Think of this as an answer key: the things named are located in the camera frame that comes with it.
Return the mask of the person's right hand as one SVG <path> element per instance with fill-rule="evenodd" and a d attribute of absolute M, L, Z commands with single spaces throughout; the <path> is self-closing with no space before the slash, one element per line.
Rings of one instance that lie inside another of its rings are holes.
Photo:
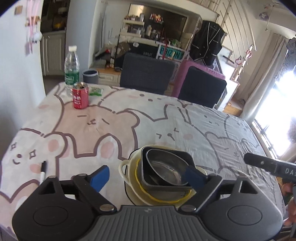
<path fill-rule="evenodd" d="M 283 196 L 287 196 L 289 193 L 293 191 L 293 184 L 292 183 L 285 183 L 282 185 L 282 194 Z M 292 197 L 287 205 L 287 212 L 288 218 L 284 220 L 284 226 L 291 226 L 295 223 L 295 213 L 296 213 L 296 206 L 295 206 L 295 199 Z"/>

